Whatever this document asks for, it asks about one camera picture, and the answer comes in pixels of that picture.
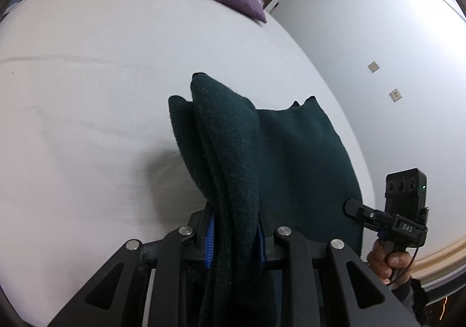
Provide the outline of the person's right hand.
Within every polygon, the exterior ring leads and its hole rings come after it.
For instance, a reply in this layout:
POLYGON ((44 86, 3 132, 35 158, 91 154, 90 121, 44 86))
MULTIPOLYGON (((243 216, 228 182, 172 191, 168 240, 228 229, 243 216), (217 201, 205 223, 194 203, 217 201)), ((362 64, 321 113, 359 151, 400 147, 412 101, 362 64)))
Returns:
POLYGON ((367 255, 369 268, 376 274, 376 276, 383 282, 388 284, 393 275, 393 271, 398 271, 404 275, 394 283, 394 287, 399 287, 409 281, 412 277, 412 267, 407 269, 412 256, 408 252, 394 252, 388 255, 385 252, 379 239, 374 242, 372 250, 367 255))

